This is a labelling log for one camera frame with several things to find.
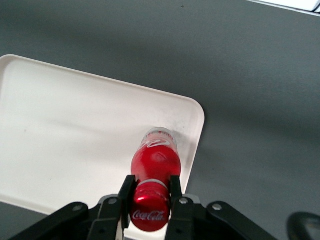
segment black metal bracket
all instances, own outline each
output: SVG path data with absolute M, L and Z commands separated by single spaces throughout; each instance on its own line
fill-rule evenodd
M 137 187 L 128 175 L 117 195 L 108 195 L 92 209 L 70 203 L 10 240 L 123 240 Z M 276 240 L 229 204 L 216 201 L 206 208 L 183 195 L 180 177 L 170 179 L 171 218 L 165 240 Z M 296 213 L 289 218 L 291 240 L 313 240 L 307 227 L 320 227 L 320 216 Z

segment bottle label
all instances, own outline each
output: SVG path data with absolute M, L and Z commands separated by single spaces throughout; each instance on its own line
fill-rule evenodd
M 162 145 L 169 146 L 170 142 L 168 142 L 167 140 L 163 140 L 163 139 L 155 139 L 155 140 L 151 140 L 151 141 L 145 141 L 141 144 L 141 146 L 139 147 L 138 150 L 142 149 L 144 146 L 146 146 L 149 149 L 149 148 L 162 146 Z

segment screw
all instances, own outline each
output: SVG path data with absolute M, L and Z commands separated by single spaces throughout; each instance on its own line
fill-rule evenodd
M 221 211 L 222 210 L 222 206 L 218 203 L 215 203 L 212 205 L 212 208 L 216 211 Z
M 179 199 L 179 202 L 181 204 L 187 204 L 188 203 L 188 199 L 186 199 L 185 197 L 182 197 L 182 198 Z
M 74 207 L 72 208 L 72 211 L 77 212 L 77 211 L 81 210 L 82 208 L 83 208 L 82 205 L 77 205 L 77 206 L 74 206 Z
M 116 202 L 117 202 L 117 199 L 113 197 L 109 199 L 108 204 L 115 204 Z

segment red plastic bottle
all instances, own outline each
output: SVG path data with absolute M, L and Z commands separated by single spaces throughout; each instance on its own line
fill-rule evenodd
M 131 164 L 131 174 L 136 176 L 138 185 L 130 216 L 137 228 L 154 232 L 166 225 L 170 215 L 170 177 L 180 173 L 173 134 L 163 127 L 148 131 Z

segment gray table surface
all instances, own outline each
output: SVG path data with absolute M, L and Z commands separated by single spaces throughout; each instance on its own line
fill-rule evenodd
M 319 28 L 318 16 L 244 0 L 5 0 L 0 56 L 197 100 L 206 120 L 187 193 L 287 240 L 290 214 L 320 215 Z M 0 212 L 1 240 L 44 217 Z

